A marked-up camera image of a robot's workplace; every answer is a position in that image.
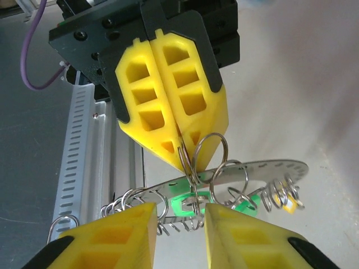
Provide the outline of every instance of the perforated metal plate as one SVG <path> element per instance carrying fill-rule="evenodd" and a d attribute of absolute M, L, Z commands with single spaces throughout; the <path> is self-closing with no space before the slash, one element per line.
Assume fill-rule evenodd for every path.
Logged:
<path fill-rule="evenodd" d="M 256 180 L 265 183 L 272 182 L 276 179 L 284 181 L 285 175 L 289 176 L 293 183 L 295 183 L 305 177 L 309 171 L 309 167 L 305 163 L 296 160 L 254 161 L 223 168 L 222 173 L 215 180 L 215 185 L 245 181 L 245 169 L 250 181 Z M 199 173 L 199 178 L 200 180 L 207 181 L 212 178 L 214 172 L 215 169 L 204 171 Z M 208 184 L 203 183 L 198 185 L 197 188 L 202 189 L 208 186 Z M 146 202 L 161 203 L 161 198 L 151 191 L 157 191 L 168 199 L 171 199 L 189 192 L 190 185 L 186 177 L 180 177 L 148 188 L 136 196 L 141 197 Z"/>

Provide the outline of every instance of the yellow block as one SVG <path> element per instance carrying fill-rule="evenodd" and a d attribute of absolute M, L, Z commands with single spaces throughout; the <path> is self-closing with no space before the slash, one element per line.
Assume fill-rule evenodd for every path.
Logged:
<path fill-rule="evenodd" d="M 275 195 L 274 199 L 277 202 L 277 204 L 280 204 L 278 195 Z M 298 207 L 298 204 L 297 204 L 296 200 L 291 195 L 288 195 L 288 202 L 285 206 L 283 206 L 283 209 L 286 210 L 290 214 L 294 214 L 297 207 Z"/>
<path fill-rule="evenodd" d="M 292 231 L 208 203 L 205 234 L 210 269 L 312 269 L 289 244 Z"/>
<path fill-rule="evenodd" d="M 156 156 L 183 171 L 177 148 L 181 138 L 190 158 L 198 142 L 228 127 L 225 88 L 213 93 L 192 40 L 156 31 L 152 41 L 134 40 L 124 52 L 116 76 L 129 123 L 121 129 Z M 204 143 L 198 171 L 206 169 L 220 139 Z"/>
<path fill-rule="evenodd" d="M 155 203 L 145 203 L 61 234 L 75 239 L 49 269 L 150 269 L 157 235 Z"/>

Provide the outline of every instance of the purple cable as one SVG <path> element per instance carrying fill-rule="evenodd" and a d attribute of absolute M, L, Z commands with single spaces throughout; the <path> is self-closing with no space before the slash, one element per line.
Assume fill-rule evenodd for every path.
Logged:
<path fill-rule="evenodd" d="M 20 58 L 20 73 L 22 77 L 22 81 L 24 84 L 33 91 L 39 91 L 43 90 L 44 88 L 48 87 L 52 82 L 55 81 L 55 79 L 62 73 L 63 70 L 65 70 L 65 67 L 61 67 L 44 85 L 41 86 L 34 86 L 29 81 L 29 78 L 27 77 L 26 73 L 26 61 L 27 61 L 27 52 L 29 50 L 29 45 L 31 42 L 31 39 L 33 38 L 34 32 L 36 28 L 38 27 L 38 24 L 41 20 L 41 17 L 44 13 L 45 7 L 46 7 L 47 0 L 41 0 L 39 10 L 35 15 L 34 21 L 31 23 L 30 30 L 27 32 L 25 36 L 24 43 L 22 45 L 21 49 L 21 58 Z"/>

